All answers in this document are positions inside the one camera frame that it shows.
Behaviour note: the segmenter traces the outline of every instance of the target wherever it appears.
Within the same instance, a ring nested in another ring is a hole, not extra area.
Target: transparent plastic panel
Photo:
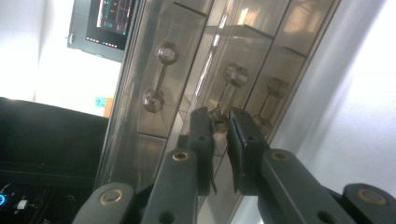
[[[139,133],[168,136],[204,25],[205,17],[180,5],[163,9],[144,75]]]
[[[274,129],[332,5],[330,0],[290,3],[246,106],[266,137]]]
[[[175,3],[183,7],[189,7],[203,14],[208,14],[211,6],[211,1],[206,0],[176,0]]]
[[[279,28],[276,44],[307,55],[334,1],[292,1]]]
[[[136,189],[155,178],[166,144],[176,144],[168,138],[181,127],[177,108],[207,20],[173,1],[137,2],[139,29],[129,36],[96,188],[117,181]]]
[[[233,5],[229,4],[229,0],[215,0],[212,10],[210,11],[209,20],[207,21],[206,26],[218,26],[221,18],[224,15],[230,16],[232,7],[237,6],[238,3],[239,1],[237,1],[237,3]]]
[[[212,42],[206,41],[206,45],[210,43],[211,46],[189,110],[191,112],[196,107],[207,106],[209,117],[217,124],[219,133],[228,130],[230,108],[242,107],[246,103],[273,43],[272,36],[254,27],[243,23],[234,25],[240,16],[238,11],[239,2],[230,1],[223,9],[218,26],[205,29],[203,40],[207,37]],[[191,85],[188,85],[185,94],[192,94]],[[184,130],[187,130],[188,122],[184,126]]]
[[[299,75],[305,56],[281,47],[273,46],[250,95],[246,110],[256,124],[268,135],[273,128],[279,109],[290,93]]]
[[[205,66],[205,59],[208,55],[208,52],[211,49],[210,47],[212,46],[211,44],[214,38],[215,38],[214,34],[208,34],[207,32],[204,32],[204,35],[201,40],[200,48],[198,50],[197,56],[194,61],[194,65],[191,70],[189,81],[187,82],[186,90],[184,90],[182,104],[180,105],[179,108],[179,113],[182,116],[183,120],[186,119],[187,112],[191,104],[192,96],[196,91],[197,83],[199,82],[202,69]]]
[[[238,9],[233,25],[245,25],[274,36],[290,0],[247,0]]]

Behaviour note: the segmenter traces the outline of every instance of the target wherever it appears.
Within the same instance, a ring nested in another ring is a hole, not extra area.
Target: metal bolt
[[[160,60],[160,63],[163,64],[160,77],[158,78],[155,90],[147,90],[143,97],[143,106],[151,113],[157,113],[163,109],[165,100],[163,99],[161,88],[163,87],[163,81],[165,80],[168,65],[177,62],[178,50],[175,44],[165,41],[157,47],[156,55]]]
[[[235,63],[229,63],[225,66],[223,74],[226,85],[222,90],[218,104],[211,109],[208,114],[216,125],[216,131],[225,133],[229,129],[228,112],[235,98],[236,88],[244,86],[248,82],[248,70]]]
[[[272,158],[276,161],[288,161],[290,156],[284,152],[276,151],[272,153]]]
[[[176,152],[172,155],[174,161],[187,161],[190,158],[190,153],[188,152]]]
[[[122,191],[120,189],[109,189],[100,196],[100,204],[108,206],[118,203],[122,199]]]
[[[366,203],[371,203],[380,206],[388,204],[388,201],[387,199],[384,198],[384,196],[371,189],[359,189],[358,196],[361,200],[363,200]]]

